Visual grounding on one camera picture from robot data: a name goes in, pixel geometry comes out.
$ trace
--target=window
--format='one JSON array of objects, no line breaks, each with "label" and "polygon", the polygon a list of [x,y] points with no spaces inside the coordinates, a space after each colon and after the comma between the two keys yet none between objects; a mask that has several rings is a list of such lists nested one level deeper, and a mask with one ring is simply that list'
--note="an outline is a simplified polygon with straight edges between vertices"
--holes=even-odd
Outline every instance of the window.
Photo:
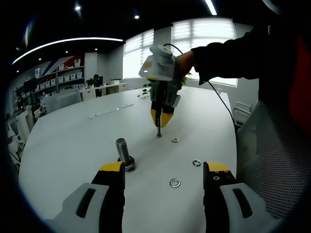
[{"label": "window", "polygon": [[139,78],[139,70],[149,55],[154,43],[154,30],[134,36],[125,42],[123,51],[123,78]]},{"label": "window", "polygon": [[[234,24],[231,19],[226,18],[204,18],[176,22],[173,24],[172,43],[182,52],[191,48],[206,46],[212,42],[225,42],[235,39]],[[173,54],[179,56],[180,52],[172,48]],[[194,68],[190,71],[190,78],[199,80],[199,74]],[[219,83],[230,86],[237,86],[237,79],[223,79],[216,77],[210,80],[211,83]]]}]

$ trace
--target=hand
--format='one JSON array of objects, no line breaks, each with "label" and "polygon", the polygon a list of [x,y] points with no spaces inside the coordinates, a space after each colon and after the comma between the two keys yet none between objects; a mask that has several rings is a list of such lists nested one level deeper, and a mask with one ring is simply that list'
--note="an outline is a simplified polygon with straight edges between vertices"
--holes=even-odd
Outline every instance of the hand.
[{"label": "hand", "polygon": [[186,52],[176,57],[176,59],[179,63],[181,77],[186,76],[191,68],[195,66],[194,54],[192,51]]}]

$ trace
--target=person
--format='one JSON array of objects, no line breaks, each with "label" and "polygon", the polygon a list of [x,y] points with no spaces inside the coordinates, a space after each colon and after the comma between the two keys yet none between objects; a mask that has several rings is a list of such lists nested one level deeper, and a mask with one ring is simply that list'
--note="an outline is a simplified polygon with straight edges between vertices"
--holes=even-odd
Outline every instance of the person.
[{"label": "person", "polygon": [[20,164],[20,159],[17,155],[18,138],[15,132],[12,130],[11,125],[8,122],[6,122],[6,132],[7,132],[7,137],[5,139],[5,142],[8,145],[9,153],[10,153],[13,164],[18,167]]},{"label": "person", "polygon": [[[94,79],[96,80],[94,86],[95,86],[95,87],[99,87],[99,75],[98,75],[98,74],[95,74],[95,75],[94,75]],[[95,89],[95,93],[96,93],[96,97],[102,96],[102,90]]]},{"label": "person", "polygon": [[41,105],[44,105],[44,104],[46,104],[46,99],[47,99],[47,97],[49,97],[49,94],[47,93],[46,90],[44,90],[43,93],[42,93],[42,96],[43,96],[43,98],[42,98],[42,101],[41,101]]},{"label": "person", "polygon": [[34,111],[34,114],[35,114],[35,119],[38,120],[40,117],[44,116],[45,115],[45,112],[43,110],[43,106],[40,105],[40,107]]},{"label": "person", "polygon": [[24,99],[20,93],[17,93],[17,107],[20,112],[25,111]]},{"label": "person", "polygon": [[264,2],[277,13],[272,21],[263,21],[242,38],[193,48],[178,56],[181,77],[195,67],[200,85],[214,77],[259,79],[259,101],[285,111],[311,136],[308,14],[300,0]]}]

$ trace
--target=mesh chair back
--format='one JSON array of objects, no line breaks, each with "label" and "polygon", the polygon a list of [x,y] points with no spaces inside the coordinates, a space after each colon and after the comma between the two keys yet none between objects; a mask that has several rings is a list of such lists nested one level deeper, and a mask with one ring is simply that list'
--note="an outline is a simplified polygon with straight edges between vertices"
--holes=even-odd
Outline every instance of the mesh chair back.
[{"label": "mesh chair back", "polygon": [[259,102],[237,132],[237,181],[284,218],[311,181],[311,144],[289,117]]},{"label": "mesh chair back", "polygon": [[47,113],[51,113],[79,102],[81,102],[79,90],[77,88],[68,89],[47,97],[45,100],[46,111]]}]

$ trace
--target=desk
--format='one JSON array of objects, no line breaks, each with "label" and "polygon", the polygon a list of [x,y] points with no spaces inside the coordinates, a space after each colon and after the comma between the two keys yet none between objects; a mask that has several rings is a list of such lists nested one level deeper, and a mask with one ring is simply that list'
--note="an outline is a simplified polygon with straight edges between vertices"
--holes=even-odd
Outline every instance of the desk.
[{"label": "desk", "polygon": [[[69,194],[90,183],[101,166],[117,160],[115,141],[123,137],[136,162],[136,170],[125,175],[124,232],[205,232],[203,165],[192,161],[226,164],[235,176],[234,126],[214,91],[183,87],[178,93],[181,100],[161,138],[156,137],[150,99],[137,97],[141,89],[41,117],[19,170],[21,189],[36,213],[54,218]],[[231,109],[227,94],[221,97]],[[178,143],[172,142],[175,137]],[[173,178],[181,181],[180,187],[170,187]]]},{"label": "desk", "polygon": [[103,85],[103,86],[98,86],[95,88],[89,88],[89,89],[84,89],[84,90],[80,90],[80,93],[83,93],[84,91],[89,91],[89,90],[98,90],[98,89],[105,89],[105,88],[109,88],[112,89],[112,93],[118,93],[119,92],[119,87],[122,85],[127,85],[127,83],[118,83],[118,84],[110,84],[110,85]]}]

